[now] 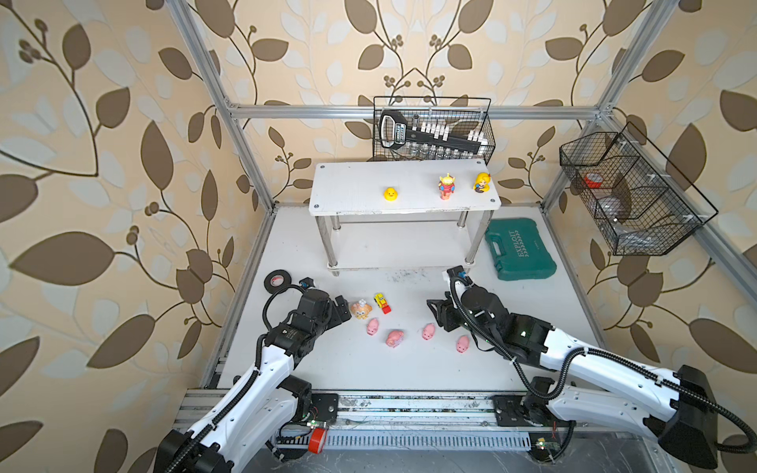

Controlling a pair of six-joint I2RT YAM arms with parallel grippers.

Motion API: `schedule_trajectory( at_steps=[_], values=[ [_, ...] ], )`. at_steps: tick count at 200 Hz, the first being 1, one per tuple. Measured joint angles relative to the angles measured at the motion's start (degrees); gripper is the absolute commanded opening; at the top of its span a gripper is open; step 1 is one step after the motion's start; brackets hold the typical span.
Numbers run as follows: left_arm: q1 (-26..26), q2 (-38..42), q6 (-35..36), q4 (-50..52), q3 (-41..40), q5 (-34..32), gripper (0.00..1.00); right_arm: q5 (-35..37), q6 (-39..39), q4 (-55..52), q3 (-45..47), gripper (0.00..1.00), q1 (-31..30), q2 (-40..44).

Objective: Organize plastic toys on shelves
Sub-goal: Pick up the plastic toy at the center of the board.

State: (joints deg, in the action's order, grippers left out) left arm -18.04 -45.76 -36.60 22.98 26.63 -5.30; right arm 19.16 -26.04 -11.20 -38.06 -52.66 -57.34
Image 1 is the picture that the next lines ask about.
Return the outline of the alien figure toy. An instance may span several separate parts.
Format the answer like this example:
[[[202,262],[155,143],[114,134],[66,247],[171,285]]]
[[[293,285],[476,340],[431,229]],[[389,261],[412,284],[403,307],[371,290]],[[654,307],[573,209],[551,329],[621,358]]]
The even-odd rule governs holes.
[[[442,200],[449,200],[455,192],[455,178],[449,173],[440,177],[439,191]]]

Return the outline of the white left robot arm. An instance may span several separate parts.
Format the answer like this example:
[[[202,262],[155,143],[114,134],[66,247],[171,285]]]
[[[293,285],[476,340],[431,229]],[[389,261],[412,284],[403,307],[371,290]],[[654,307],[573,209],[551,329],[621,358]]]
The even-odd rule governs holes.
[[[186,432],[157,448],[156,472],[235,472],[290,423],[311,414],[311,384],[293,372],[323,333],[351,318],[348,303],[313,287],[292,287],[299,305],[258,337],[255,358],[234,386]]]

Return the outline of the yellow rubber duck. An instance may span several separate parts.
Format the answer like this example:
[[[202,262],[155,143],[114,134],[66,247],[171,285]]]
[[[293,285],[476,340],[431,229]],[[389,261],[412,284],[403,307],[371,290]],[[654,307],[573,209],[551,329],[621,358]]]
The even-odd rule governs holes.
[[[396,201],[396,199],[398,199],[398,193],[397,193],[396,189],[393,188],[393,187],[388,187],[384,191],[384,199],[386,199],[386,201],[388,201],[388,202]]]

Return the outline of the orange cat toy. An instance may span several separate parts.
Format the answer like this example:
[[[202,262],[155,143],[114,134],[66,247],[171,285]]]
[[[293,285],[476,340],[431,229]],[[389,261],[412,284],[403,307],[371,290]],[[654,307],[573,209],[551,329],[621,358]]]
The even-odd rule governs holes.
[[[373,307],[366,300],[359,300],[350,305],[350,311],[356,319],[365,320],[369,318]]]

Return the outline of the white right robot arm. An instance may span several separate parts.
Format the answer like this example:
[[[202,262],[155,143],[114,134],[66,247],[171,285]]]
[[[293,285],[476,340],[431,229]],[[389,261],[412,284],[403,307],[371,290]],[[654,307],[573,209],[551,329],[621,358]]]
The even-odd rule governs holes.
[[[493,293],[459,280],[426,305],[439,327],[464,328],[488,343],[553,417],[626,430],[655,439],[691,466],[717,467],[716,402],[700,370],[638,364],[548,321],[512,313]]]

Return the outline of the yellow bear toy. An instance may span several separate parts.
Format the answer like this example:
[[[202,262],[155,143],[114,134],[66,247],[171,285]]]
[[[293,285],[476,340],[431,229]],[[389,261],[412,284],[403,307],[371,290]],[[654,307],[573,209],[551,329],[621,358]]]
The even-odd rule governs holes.
[[[476,193],[485,193],[490,190],[491,175],[489,173],[479,173],[475,179],[474,191]]]

